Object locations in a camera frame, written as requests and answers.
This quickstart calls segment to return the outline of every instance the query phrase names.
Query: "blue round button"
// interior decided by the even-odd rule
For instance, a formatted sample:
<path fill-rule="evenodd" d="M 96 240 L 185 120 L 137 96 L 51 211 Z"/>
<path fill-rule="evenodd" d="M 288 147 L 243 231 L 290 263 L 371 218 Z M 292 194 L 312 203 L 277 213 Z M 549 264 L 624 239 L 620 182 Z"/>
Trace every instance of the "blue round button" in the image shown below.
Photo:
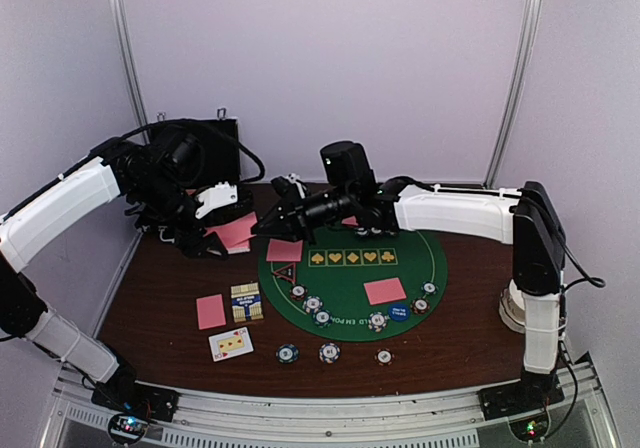
<path fill-rule="evenodd" d="M 407 321 L 411 312 L 404 303 L 394 303 L 389 307 L 389 318 L 393 321 Z"/>

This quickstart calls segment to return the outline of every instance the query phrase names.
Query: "pink card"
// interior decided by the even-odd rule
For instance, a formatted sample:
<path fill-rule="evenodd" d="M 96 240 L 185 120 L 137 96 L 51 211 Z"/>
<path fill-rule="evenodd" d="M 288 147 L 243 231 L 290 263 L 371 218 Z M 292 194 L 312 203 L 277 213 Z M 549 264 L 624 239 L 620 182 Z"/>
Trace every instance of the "pink card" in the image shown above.
<path fill-rule="evenodd" d="M 267 250 L 267 261 L 300 262 L 302 261 L 302 241 L 292 243 L 290 241 L 270 240 Z"/>
<path fill-rule="evenodd" d="M 390 278 L 388 280 L 365 283 L 364 289 L 367 292 L 369 303 L 372 305 L 404 300 L 407 297 L 400 278 Z"/>
<path fill-rule="evenodd" d="M 358 226 L 358 220 L 356 220 L 355 216 L 350 216 L 349 218 L 342 220 L 342 224 L 344 226 Z"/>
<path fill-rule="evenodd" d="M 222 295 L 207 296 L 196 300 L 198 307 L 198 328 L 206 330 L 227 324 L 224 316 Z"/>
<path fill-rule="evenodd" d="M 251 227 L 257 222 L 258 219 L 256 218 L 256 214 L 249 213 L 248 215 L 238 218 L 226 225 L 207 228 L 207 235 L 217 233 L 222 244 L 225 248 L 229 249 L 247 241 L 249 238 L 252 238 L 253 235 L 251 234 Z"/>

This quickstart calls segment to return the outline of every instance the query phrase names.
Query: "table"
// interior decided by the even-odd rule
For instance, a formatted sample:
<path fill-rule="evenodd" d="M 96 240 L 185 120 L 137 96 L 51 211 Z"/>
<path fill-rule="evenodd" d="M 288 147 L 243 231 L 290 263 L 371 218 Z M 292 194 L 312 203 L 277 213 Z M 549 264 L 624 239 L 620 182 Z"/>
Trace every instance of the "table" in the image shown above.
<path fill-rule="evenodd" d="M 267 185 L 255 186 L 254 194 L 258 214 L 276 201 Z M 229 287 L 258 281 L 258 255 L 266 243 L 258 239 L 251 242 L 251 253 L 223 262 L 187 259 L 145 235 L 99 338 L 132 363 L 142 381 L 238 395 L 414 394 L 518 378 L 524 337 L 498 316 L 500 291 L 511 277 L 511 247 L 469 236 L 435 236 L 448 263 L 446 294 L 438 309 L 399 336 L 346 344 L 333 365 L 317 359 L 322 338 L 290 324 L 266 299 L 265 319 L 248 325 L 255 352 L 213 363 L 208 336 L 236 326 Z M 199 331 L 195 300 L 217 293 L 223 294 L 230 323 Z M 283 343 L 299 347 L 296 363 L 277 362 L 275 350 Z M 373 362 L 372 352 L 383 347 L 396 356 L 391 366 Z"/>

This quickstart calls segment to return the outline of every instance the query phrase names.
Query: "red triangle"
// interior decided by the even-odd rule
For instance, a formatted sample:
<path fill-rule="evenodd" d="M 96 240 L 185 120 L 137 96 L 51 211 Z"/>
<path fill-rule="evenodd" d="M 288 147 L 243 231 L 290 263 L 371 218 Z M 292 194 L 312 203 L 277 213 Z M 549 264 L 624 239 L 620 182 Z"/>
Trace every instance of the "red triangle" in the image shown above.
<path fill-rule="evenodd" d="M 290 263 L 288 265 L 283 266 L 282 268 L 278 268 L 273 273 L 273 276 L 276 278 L 280 278 L 281 280 L 288 281 L 289 283 L 295 285 L 296 283 L 296 264 Z"/>

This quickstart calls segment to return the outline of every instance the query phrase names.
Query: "white panel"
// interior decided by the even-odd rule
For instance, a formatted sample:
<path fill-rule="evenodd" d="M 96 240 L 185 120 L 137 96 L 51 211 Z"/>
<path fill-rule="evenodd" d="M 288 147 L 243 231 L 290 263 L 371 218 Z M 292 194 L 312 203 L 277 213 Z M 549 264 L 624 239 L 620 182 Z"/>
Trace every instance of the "white panel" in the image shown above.
<path fill-rule="evenodd" d="M 638 13 L 640 0 L 543 0 L 499 177 L 544 183 L 569 246 L 608 282 L 571 290 L 568 330 L 572 351 L 591 351 L 628 447 L 640 419 Z"/>
<path fill-rule="evenodd" d="M 148 117 L 226 106 L 268 175 L 324 179 L 367 148 L 380 178 L 484 178 L 524 0 L 125 0 Z"/>
<path fill-rule="evenodd" d="M 0 213 L 134 125 L 108 0 L 0 0 Z M 26 270 L 90 331 L 134 232 L 114 202 L 53 240 Z M 0 344 L 0 445 L 38 446 L 59 365 Z"/>

